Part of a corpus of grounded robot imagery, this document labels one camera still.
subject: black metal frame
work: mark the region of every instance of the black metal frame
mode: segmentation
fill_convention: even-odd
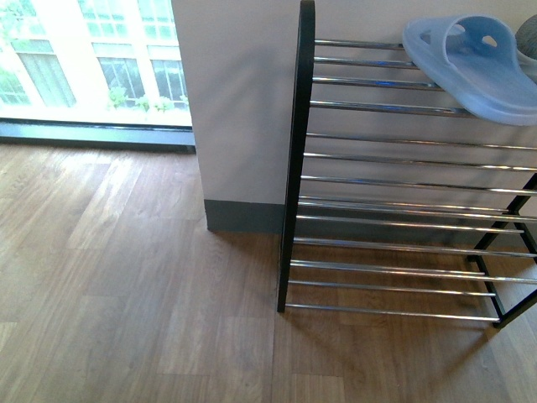
[[[537,189],[537,174],[533,174],[531,179],[529,179],[528,183],[523,187],[525,190],[535,190]],[[516,196],[511,203],[509,203],[507,207],[506,214],[512,215],[512,216],[519,216],[520,215],[520,209],[528,202],[530,199],[529,196]],[[505,228],[507,227],[507,222],[505,221],[496,221],[492,228]],[[524,244],[526,245],[526,248],[528,251],[532,254],[537,253],[537,243],[534,240],[533,235],[529,231],[528,227],[521,223],[516,222],[514,226],[517,229],[522,230],[523,232],[520,234],[520,237],[524,241]],[[485,250],[487,249],[490,244],[496,239],[498,235],[496,233],[487,233],[483,235],[481,240],[477,243],[474,249],[480,249]],[[471,262],[475,262],[477,264],[477,267],[485,274],[489,275],[489,271],[487,268],[487,264],[485,263],[485,260],[482,256],[468,256],[468,260]],[[496,290],[496,287],[491,282],[485,282],[485,286],[487,287],[487,290],[489,292],[493,292],[495,294],[494,297],[492,297],[492,302],[494,305],[494,309],[496,310],[496,313],[498,314],[499,322],[494,323],[493,325],[497,328],[502,328],[507,326],[513,319],[516,317],[519,317],[522,315],[525,311],[527,311],[532,305],[537,302],[537,290],[534,290],[531,294],[526,296],[521,302],[519,302],[517,305],[513,306],[510,310],[506,311],[503,307],[502,300],[498,294],[498,291]]]
[[[311,101],[311,89],[314,81],[313,68],[314,62],[319,63],[333,63],[334,60],[324,61],[324,58],[315,58],[315,45],[331,45],[331,46],[354,46],[357,47],[369,47],[376,49],[395,49],[401,50],[400,44],[370,44],[353,41],[330,41],[326,39],[315,40],[315,2],[313,0],[302,0],[300,2],[300,20],[298,30],[298,42],[296,53],[296,65],[295,65],[295,91],[293,99],[293,115],[291,123],[291,139],[289,149],[289,161],[288,161],[288,175],[287,175],[287,191],[285,197],[285,216],[284,216],[284,228],[282,232],[281,244],[280,244],[280,257],[279,257],[279,288],[278,288],[278,312],[284,312],[286,307],[287,291],[289,284],[289,272],[292,263],[293,244],[295,241],[295,226],[297,219],[297,212],[299,208],[300,199],[300,182],[302,179],[302,168],[305,154],[305,142],[307,137],[307,127],[309,120],[310,107],[328,107],[336,109],[358,110],[358,111],[371,111],[371,112],[384,112],[384,113],[410,113],[410,114],[427,114],[432,116],[446,116],[454,118],[469,118],[472,117],[469,113],[463,109],[458,108],[421,108],[405,106],[387,106],[387,105],[362,105],[362,104],[346,104],[342,102],[339,105],[337,102],[317,102]],[[368,60],[339,60],[340,64],[348,65],[370,65],[374,63]],[[412,68],[416,67],[408,62],[393,62],[395,64],[392,68]],[[359,86],[371,86],[368,81],[364,83],[358,83],[359,80],[353,81],[348,85]],[[497,220],[491,228],[499,230],[505,229],[509,222],[514,222],[514,226],[520,231],[520,237],[523,239],[524,244],[532,255],[537,255],[537,243],[535,242],[528,227],[524,224],[524,221],[517,221],[518,217],[522,217],[519,214],[519,210],[524,204],[535,194],[531,191],[537,190],[537,174],[534,174],[528,183],[524,186],[523,191],[513,194],[518,194],[506,209],[503,211],[503,215],[506,216],[506,220]],[[473,250],[486,251],[494,239],[498,236],[497,233],[486,233],[481,240],[476,244]],[[505,327],[513,319],[520,316],[527,309],[533,306],[537,302],[537,290],[534,290],[522,301],[515,305],[510,310],[506,311],[503,307],[503,303],[498,295],[498,291],[494,285],[494,279],[491,277],[483,255],[485,253],[468,255],[469,261],[477,264],[478,269],[485,274],[485,280],[483,283],[487,287],[489,293],[493,293],[494,296],[490,296],[494,305],[498,319],[495,318],[471,318],[471,319],[485,319],[489,322],[493,322],[495,327]],[[378,313],[374,310],[368,309],[354,309],[350,307],[335,308],[333,306],[303,306],[297,304],[290,304],[289,306],[303,307],[310,309],[327,309],[331,311],[358,311]],[[382,313],[392,314],[397,312],[384,311]],[[465,318],[457,316],[445,316],[445,315],[428,315],[412,312],[400,312],[407,316],[423,316],[423,317],[451,317],[451,318]]]
[[[305,135],[310,117],[311,87],[313,84],[313,58],[315,54],[315,2],[300,2],[299,32],[295,65],[295,93],[291,118],[291,141],[285,195],[284,230],[279,256],[278,312],[285,310],[289,267],[293,253],[296,213],[298,212],[300,175],[304,161]]]

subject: baseboard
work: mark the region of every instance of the baseboard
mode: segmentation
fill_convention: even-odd
[[[210,231],[281,233],[284,206],[242,201],[205,200]]]

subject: building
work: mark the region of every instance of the building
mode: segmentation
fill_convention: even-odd
[[[2,117],[191,125],[169,0],[50,4],[0,3]]]

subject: rack leg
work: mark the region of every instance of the rack leg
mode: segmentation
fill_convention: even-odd
[[[528,183],[524,186],[524,189],[527,190],[534,190],[537,189],[537,174],[533,174],[532,177],[529,179]],[[511,203],[508,206],[508,214],[511,215],[518,215],[520,209],[526,204],[526,202],[529,200],[529,196],[516,196]],[[531,235],[531,232],[529,231],[528,227],[521,223],[516,222],[514,226],[522,230],[523,232],[520,234],[522,240],[524,241],[524,244],[526,245],[526,248],[528,251],[532,254],[537,253],[537,243],[535,242],[533,236]],[[493,228],[505,228],[507,227],[506,222],[496,221],[493,224]],[[477,243],[474,249],[481,249],[484,250],[490,246],[490,244],[496,239],[498,236],[497,233],[487,233],[481,238],[481,240]],[[487,266],[485,265],[485,261],[481,256],[476,255],[470,255],[468,256],[468,260],[471,262],[476,262],[477,267],[486,275],[489,275]],[[494,305],[494,309],[496,310],[496,313],[498,314],[498,317],[500,319],[500,322],[494,323],[493,325],[497,328],[502,328],[507,326],[513,319],[520,316],[522,313],[524,313],[526,310],[528,310],[532,305],[534,305],[537,302],[537,290],[534,290],[531,294],[526,296],[521,302],[519,302],[517,305],[512,307],[509,311],[505,311],[503,308],[502,301],[500,300],[500,297],[496,291],[496,287],[492,283],[485,283],[487,289],[489,292],[493,292],[495,294],[494,297],[492,297],[492,302]]]
[[[291,142],[285,195],[284,230],[280,244],[278,312],[285,310],[289,270],[295,237],[296,213],[300,194],[300,176],[304,162],[305,137],[310,117],[313,59],[315,55],[315,3],[300,2],[299,32],[296,50],[295,93],[291,118]]]

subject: blue slipper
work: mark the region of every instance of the blue slipper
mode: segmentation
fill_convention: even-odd
[[[487,15],[422,18],[408,23],[412,61],[480,118],[537,125],[537,85],[521,70],[511,29]]]

